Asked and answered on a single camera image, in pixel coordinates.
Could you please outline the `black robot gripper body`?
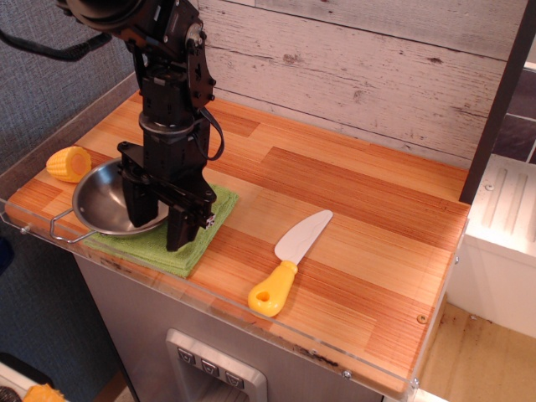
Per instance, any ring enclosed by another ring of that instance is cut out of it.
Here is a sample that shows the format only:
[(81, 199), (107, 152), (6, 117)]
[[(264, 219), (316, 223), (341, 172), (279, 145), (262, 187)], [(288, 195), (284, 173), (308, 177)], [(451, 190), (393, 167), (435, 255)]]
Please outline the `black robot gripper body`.
[(208, 217), (206, 227), (214, 222), (212, 207), (217, 199), (204, 179), (209, 155), (211, 123), (191, 121), (186, 126), (159, 126), (141, 121), (142, 144), (122, 142), (120, 172), (147, 175), (152, 191), (168, 206), (178, 205), (199, 211)]

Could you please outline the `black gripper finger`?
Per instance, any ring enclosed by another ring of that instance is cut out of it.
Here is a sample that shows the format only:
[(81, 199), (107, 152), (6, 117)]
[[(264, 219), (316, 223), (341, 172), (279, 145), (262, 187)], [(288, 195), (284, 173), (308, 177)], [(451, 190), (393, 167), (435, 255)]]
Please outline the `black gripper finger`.
[(135, 228), (152, 227), (168, 215), (168, 207), (152, 191), (147, 175), (121, 171), (123, 195), (129, 220)]
[(199, 211), (172, 206), (167, 217), (167, 250), (177, 251), (194, 241), (198, 230), (206, 227), (207, 220)]

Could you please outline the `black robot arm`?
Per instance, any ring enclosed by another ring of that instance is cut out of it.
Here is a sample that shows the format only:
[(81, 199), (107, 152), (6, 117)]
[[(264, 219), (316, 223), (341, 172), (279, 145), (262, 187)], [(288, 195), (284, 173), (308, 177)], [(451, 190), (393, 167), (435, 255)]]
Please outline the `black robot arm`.
[(167, 249), (176, 251), (214, 221), (215, 192), (203, 176), (210, 130), (219, 125), (206, 105), (215, 80), (206, 34), (189, 1), (59, 1), (79, 23), (123, 40), (131, 52), (142, 112), (141, 146), (122, 142), (123, 193), (130, 221), (140, 227), (168, 206)]

